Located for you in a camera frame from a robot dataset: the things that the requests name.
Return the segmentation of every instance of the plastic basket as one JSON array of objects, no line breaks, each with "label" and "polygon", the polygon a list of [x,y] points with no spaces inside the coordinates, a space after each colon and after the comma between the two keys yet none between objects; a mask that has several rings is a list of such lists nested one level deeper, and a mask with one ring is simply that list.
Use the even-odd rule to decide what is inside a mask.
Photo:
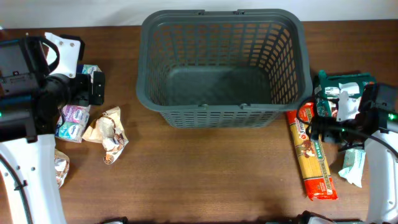
[{"label": "plastic basket", "polygon": [[312,93],[303,25],[280,9],[159,11],[137,96],[178,128],[263,127]]}]

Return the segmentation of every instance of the green led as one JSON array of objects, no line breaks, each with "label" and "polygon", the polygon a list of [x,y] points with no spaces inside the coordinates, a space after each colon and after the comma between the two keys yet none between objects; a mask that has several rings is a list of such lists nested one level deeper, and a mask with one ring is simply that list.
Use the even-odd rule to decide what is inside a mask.
[{"label": "green led", "polygon": [[389,119],[396,119],[396,118],[397,118],[397,115],[395,115],[395,114],[388,114],[388,118],[389,118]]}]

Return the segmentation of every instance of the white and teal wrapper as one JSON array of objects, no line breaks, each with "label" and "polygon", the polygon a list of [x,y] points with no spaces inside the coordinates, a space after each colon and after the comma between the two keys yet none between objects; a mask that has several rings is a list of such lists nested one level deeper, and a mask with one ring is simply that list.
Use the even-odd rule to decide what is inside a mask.
[{"label": "white and teal wrapper", "polygon": [[362,188],[362,173],[365,163],[365,151],[362,149],[347,149],[344,157],[343,169],[338,175],[345,178],[350,184],[355,184]]}]

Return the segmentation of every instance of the green package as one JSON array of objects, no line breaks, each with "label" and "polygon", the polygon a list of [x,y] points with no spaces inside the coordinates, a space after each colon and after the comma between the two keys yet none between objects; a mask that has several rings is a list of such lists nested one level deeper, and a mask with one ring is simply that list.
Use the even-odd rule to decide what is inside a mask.
[{"label": "green package", "polygon": [[[324,70],[320,70],[313,82],[314,94],[316,96],[334,99],[338,98],[338,95],[342,91],[347,91],[350,98],[358,99],[362,96],[364,87],[367,84],[375,82],[376,79],[372,77],[370,73],[328,76]],[[316,104],[319,116],[337,117],[338,111],[334,103],[317,98]]]}]

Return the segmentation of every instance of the wooden tabletop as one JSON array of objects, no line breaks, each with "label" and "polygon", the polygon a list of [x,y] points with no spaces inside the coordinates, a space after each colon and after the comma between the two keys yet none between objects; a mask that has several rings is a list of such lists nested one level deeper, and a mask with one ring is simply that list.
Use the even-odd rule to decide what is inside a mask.
[{"label": "wooden tabletop", "polygon": [[[370,72],[379,82],[398,85],[398,21],[304,22],[311,69],[327,73]],[[91,118],[121,107],[130,143],[112,165],[92,142],[57,140],[71,166],[60,189],[68,223],[96,223],[127,216],[158,222],[275,220],[304,210],[333,219],[366,219],[369,171],[363,188],[338,176],[342,160],[335,146],[325,153],[339,199],[305,197],[297,158],[284,115],[261,129],[177,129],[144,108],[136,96],[140,27],[90,27],[1,31],[3,39],[54,34],[80,36],[83,63],[106,74],[103,106]],[[0,223],[10,223],[0,182]]]}]

